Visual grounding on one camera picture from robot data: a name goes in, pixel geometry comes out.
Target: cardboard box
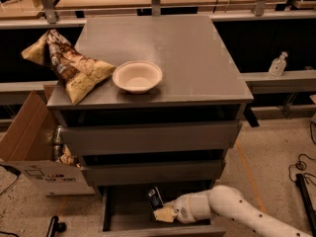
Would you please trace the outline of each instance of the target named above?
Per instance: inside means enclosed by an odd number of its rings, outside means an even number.
[[[31,92],[0,141],[1,164],[20,170],[46,196],[94,194],[78,167],[52,160],[57,123],[36,92]]]

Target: clear spray bottle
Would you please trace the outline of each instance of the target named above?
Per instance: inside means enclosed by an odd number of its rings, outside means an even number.
[[[269,73],[274,76],[281,76],[286,66],[286,58],[287,52],[283,51],[279,58],[274,59],[270,66]]]

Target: cabinet top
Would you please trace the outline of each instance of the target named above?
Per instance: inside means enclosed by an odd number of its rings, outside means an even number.
[[[253,96],[208,16],[125,16],[87,20],[76,45],[87,57],[120,66],[147,60],[163,71],[162,82],[146,94],[132,95],[106,79],[73,106],[57,84],[51,110],[134,108],[249,103]]]

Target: concrete floor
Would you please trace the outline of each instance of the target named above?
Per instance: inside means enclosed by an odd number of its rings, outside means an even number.
[[[310,118],[260,120],[260,127],[244,122],[216,184],[238,189],[253,206],[311,234],[299,189],[288,176],[288,166],[296,163],[299,154],[316,158],[309,121]],[[316,174],[316,163],[302,160],[308,165],[307,171]],[[0,177],[0,191],[15,179],[2,168]],[[315,202],[316,188],[310,185],[309,192]],[[46,197],[24,176],[0,197],[0,231],[21,237],[45,236],[53,215],[67,225],[67,230],[56,236],[107,236],[100,231],[101,214],[102,201],[96,196]],[[226,229],[225,237],[257,236],[226,218],[215,217],[213,224]]]

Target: closed drawer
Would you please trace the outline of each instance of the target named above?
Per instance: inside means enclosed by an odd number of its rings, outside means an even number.
[[[159,184],[164,202],[182,194],[205,190],[203,182]],[[225,229],[210,225],[209,220],[194,224],[157,222],[154,220],[145,195],[150,185],[101,188],[103,192],[102,229],[109,237],[222,237]]]
[[[117,186],[177,181],[216,180],[224,169],[224,160],[178,161],[145,164],[83,166],[89,186]]]
[[[63,128],[75,155],[188,151],[232,147],[241,122],[190,122]]]

